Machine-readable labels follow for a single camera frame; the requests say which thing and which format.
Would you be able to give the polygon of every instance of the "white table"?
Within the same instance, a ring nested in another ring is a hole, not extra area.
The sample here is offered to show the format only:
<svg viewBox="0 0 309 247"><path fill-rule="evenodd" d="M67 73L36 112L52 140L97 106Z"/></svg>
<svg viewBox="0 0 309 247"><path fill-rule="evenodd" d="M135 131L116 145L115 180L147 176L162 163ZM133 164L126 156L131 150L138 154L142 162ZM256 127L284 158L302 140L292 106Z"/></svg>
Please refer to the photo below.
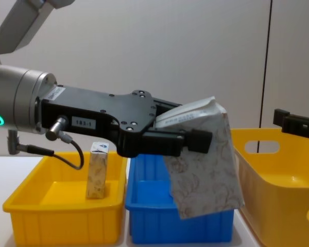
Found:
<svg viewBox="0 0 309 247"><path fill-rule="evenodd" d="M40 161L40 157L0 157L0 247L14 247L14 238L12 235L12 227L10 215L3 212L2 204L18 187L18 185L31 172L34 166ZM133 247L128 234L128 220L125 220L125 228L123 230L120 241L114 246ZM146 245L147 247L156 247L156 245ZM178 244L170 244L164 246L181 246ZM260 247L248 226L242 219L240 213L235 211L233 240L230 243L222 244L187 244L185 246L213 246L213 247Z"/></svg>

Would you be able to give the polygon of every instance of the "white sticker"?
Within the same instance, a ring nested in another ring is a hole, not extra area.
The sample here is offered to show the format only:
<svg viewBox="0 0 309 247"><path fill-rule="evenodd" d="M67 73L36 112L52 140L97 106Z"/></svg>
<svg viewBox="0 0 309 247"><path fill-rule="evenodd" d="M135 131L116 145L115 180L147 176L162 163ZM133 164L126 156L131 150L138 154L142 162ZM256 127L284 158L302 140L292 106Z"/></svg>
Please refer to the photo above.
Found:
<svg viewBox="0 0 309 247"><path fill-rule="evenodd" d="M75 127L82 127L87 129L96 129L96 120L89 119L89 118L83 118L83 117L72 117L72 126Z"/></svg>
<svg viewBox="0 0 309 247"><path fill-rule="evenodd" d="M64 87L57 86L45 97L45 99L55 100L64 90Z"/></svg>

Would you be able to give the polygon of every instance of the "yellow plastic bin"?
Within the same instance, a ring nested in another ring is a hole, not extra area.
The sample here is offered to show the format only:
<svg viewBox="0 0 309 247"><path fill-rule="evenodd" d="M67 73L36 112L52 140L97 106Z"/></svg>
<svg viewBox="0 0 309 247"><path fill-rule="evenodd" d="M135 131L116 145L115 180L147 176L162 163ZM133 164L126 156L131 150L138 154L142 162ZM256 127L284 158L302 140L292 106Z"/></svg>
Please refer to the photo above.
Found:
<svg viewBox="0 0 309 247"><path fill-rule="evenodd" d="M79 162L78 153L60 153ZM104 199L86 199L89 152L81 170L43 158L3 205L17 245L115 243L121 232L127 159L108 157Z"/></svg>
<svg viewBox="0 0 309 247"><path fill-rule="evenodd" d="M235 129L233 143L245 198L241 209L267 247L309 247L309 139L280 129ZM249 141L273 140L275 153L248 153Z"/></svg>

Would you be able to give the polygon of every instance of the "blue plastic bin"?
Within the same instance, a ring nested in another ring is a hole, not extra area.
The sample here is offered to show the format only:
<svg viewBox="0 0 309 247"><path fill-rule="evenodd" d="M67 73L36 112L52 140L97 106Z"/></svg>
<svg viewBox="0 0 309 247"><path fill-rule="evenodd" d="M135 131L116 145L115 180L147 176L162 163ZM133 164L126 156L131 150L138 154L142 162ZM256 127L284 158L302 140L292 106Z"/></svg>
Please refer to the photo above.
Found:
<svg viewBox="0 0 309 247"><path fill-rule="evenodd" d="M169 187L162 156L139 155L131 160L126 208L134 243L231 241L233 210L181 220Z"/></svg>

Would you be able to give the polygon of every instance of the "plastic bin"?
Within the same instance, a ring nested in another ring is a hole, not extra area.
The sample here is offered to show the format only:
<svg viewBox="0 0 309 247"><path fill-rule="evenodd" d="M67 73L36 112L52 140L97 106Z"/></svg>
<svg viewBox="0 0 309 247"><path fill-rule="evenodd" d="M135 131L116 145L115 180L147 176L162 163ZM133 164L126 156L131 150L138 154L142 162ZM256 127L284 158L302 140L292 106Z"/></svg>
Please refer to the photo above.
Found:
<svg viewBox="0 0 309 247"><path fill-rule="evenodd" d="M78 153L61 153L79 162ZM121 232L127 159L110 152L104 199L86 199L89 152L77 171L43 158L3 205L17 245L115 243Z"/></svg>
<svg viewBox="0 0 309 247"><path fill-rule="evenodd" d="M245 199L241 209L260 242L309 247L309 139L280 129L232 130ZM277 141L275 153L248 153L249 141Z"/></svg>
<svg viewBox="0 0 309 247"><path fill-rule="evenodd" d="M126 208L134 243L231 241L233 210L181 220L169 188L162 156L139 155L131 160Z"/></svg>

